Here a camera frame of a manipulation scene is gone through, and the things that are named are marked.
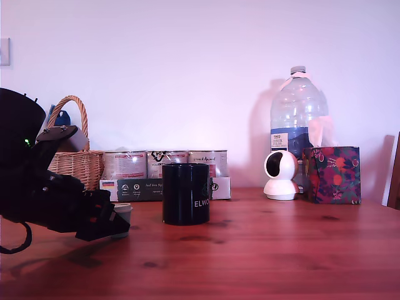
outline chair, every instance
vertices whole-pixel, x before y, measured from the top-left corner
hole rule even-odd
[[[394,157],[392,180],[390,182],[389,199],[387,206],[400,209],[400,133],[397,140],[396,156]]]

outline tissue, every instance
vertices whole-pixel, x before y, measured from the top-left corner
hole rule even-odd
[[[315,148],[337,146],[332,118],[323,116],[308,121],[308,138]]]

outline cardboard box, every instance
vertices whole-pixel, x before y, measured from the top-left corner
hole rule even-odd
[[[230,199],[231,198],[231,178],[230,177],[213,177],[212,180],[212,200]]]
[[[303,164],[308,180],[307,199],[313,203],[360,204],[358,147],[306,148]]]
[[[231,198],[231,178],[211,178],[212,200]],[[100,189],[111,193],[113,202],[162,201],[163,179],[100,180]]]

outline black mug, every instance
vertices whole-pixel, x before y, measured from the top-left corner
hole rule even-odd
[[[207,164],[162,166],[162,221],[195,225],[210,220],[210,178]]]

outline bottle label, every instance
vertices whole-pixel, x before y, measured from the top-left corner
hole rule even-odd
[[[276,128],[271,130],[271,151],[287,150],[301,159],[303,149],[312,147],[308,127]]]

